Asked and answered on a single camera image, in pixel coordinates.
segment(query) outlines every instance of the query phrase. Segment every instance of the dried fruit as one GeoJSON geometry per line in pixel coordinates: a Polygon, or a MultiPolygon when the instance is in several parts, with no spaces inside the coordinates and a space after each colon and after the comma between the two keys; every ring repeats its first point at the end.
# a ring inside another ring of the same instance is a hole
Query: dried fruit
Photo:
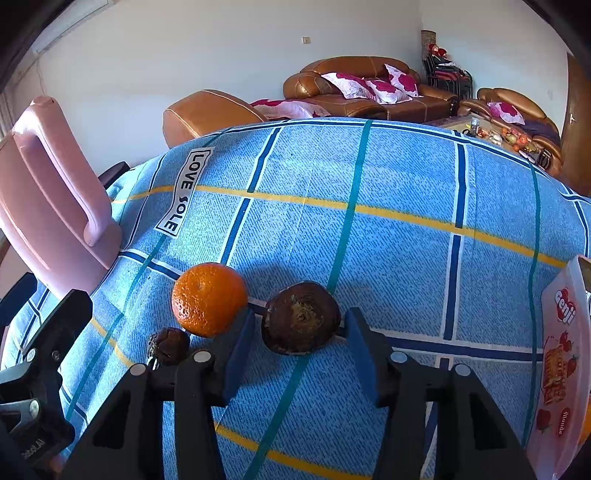
{"type": "Polygon", "coordinates": [[[178,328],[165,327],[148,341],[148,357],[160,365],[178,365],[188,352],[189,336],[178,328]]]}
{"type": "Polygon", "coordinates": [[[336,333],[340,311],[326,289],[305,281],[282,290],[267,302],[261,323],[269,350],[304,355],[322,348],[336,333]]]}

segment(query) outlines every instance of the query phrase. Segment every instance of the small brown nut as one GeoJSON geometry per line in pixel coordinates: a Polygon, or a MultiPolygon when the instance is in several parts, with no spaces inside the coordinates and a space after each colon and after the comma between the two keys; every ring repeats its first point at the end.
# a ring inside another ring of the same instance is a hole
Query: small brown nut
{"type": "Polygon", "coordinates": [[[165,327],[152,335],[148,344],[148,356],[161,365],[178,365],[189,353],[189,336],[181,329],[165,327]]]}

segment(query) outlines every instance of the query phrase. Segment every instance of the bed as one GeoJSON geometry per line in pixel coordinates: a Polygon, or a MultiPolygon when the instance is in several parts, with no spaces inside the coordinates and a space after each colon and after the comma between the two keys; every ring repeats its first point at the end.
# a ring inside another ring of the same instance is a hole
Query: bed
{"type": "MultiPolygon", "coordinates": [[[[61,366],[77,437],[126,370],[146,360],[149,335],[177,325],[174,281],[216,261],[242,274],[259,322],[276,292],[313,280],[342,313],[360,307],[393,348],[441,369],[469,365],[526,444],[540,389],[540,295],[569,259],[589,255],[590,200],[542,170],[453,131],[326,118],[190,141],[108,193],[121,251],[61,366]],[[203,147],[213,147],[211,158],[170,238],[154,226],[188,154],[203,147]]],[[[11,324],[3,368],[22,361],[56,304],[40,285],[11,324]]],[[[432,478],[436,414],[426,408],[422,476],[432,478]]],[[[369,478],[386,415],[363,396],[343,339],[293,357],[269,351],[259,333],[238,394],[213,411],[229,479],[369,478]]],[[[176,478],[173,418],[166,405],[167,479],[176,478]]]]}

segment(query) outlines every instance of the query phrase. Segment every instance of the pink floral pillow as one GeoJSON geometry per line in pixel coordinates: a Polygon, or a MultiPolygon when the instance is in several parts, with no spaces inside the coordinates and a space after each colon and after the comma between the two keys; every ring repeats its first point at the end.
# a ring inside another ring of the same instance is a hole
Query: pink floral pillow
{"type": "Polygon", "coordinates": [[[385,65],[390,83],[411,97],[418,97],[417,81],[412,75],[404,73],[391,65],[385,65]]]}
{"type": "Polygon", "coordinates": [[[325,73],[322,78],[336,86],[345,98],[368,98],[375,100],[375,95],[365,80],[346,73],[325,73]]]}
{"type": "Polygon", "coordinates": [[[491,102],[488,104],[492,116],[500,118],[508,124],[525,125],[525,120],[519,110],[507,102],[491,102]]]}
{"type": "Polygon", "coordinates": [[[269,120],[278,118],[318,118],[330,116],[324,108],[315,103],[302,102],[299,100],[257,100],[251,103],[259,113],[262,113],[269,120]]]}
{"type": "Polygon", "coordinates": [[[376,100],[381,105],[393,105],[395,103],[408,102],[412,100],[402,90],[383,80],[365,80],[369,87],[374,91],[376,100]]]}

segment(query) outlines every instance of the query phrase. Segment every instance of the food box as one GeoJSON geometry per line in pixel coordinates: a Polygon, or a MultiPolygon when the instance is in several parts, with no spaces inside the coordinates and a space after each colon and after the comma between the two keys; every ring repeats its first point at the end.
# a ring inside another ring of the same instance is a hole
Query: food box
{"type": "Polygon", "coordinates": [[[573,258],[542,292],[544,359],[527,444],[538,480],[559,478],[589,435],[591,262],[573,258]]]}

